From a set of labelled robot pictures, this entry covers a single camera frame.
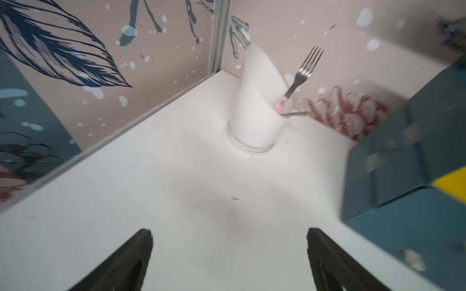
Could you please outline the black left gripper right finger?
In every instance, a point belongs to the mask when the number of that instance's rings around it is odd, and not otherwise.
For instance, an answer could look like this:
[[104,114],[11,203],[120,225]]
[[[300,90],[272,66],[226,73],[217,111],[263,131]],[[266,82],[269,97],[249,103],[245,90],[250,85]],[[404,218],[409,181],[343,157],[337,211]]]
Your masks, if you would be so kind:
[[318,291],[390,291],[319,228],[309,229],[307,241]]

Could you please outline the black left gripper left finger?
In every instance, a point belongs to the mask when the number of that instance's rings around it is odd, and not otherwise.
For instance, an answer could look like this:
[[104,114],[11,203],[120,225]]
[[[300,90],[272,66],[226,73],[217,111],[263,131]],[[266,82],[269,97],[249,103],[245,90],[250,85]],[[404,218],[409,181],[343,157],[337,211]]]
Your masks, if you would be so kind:
[[140,229],[70,291],[140,291],[153,245],[151,231]]

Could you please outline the teal drawer cabinet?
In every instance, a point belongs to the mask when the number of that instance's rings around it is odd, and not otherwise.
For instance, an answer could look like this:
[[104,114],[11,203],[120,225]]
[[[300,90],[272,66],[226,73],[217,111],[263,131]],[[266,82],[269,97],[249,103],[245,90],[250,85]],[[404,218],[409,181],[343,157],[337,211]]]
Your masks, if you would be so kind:
[[446,291],[466,288],[466,204],[432,183],[466,168],[459,58],[348,155],[342,221]]

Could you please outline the yellow drawer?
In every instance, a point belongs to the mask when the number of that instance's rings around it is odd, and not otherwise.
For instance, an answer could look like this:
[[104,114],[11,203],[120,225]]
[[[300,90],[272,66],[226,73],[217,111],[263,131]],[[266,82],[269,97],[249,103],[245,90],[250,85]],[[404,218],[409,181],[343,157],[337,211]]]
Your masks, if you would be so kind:
[[466,168],[463,167],[432,183],[433,187],[450,195],[452,198],[466,203]]

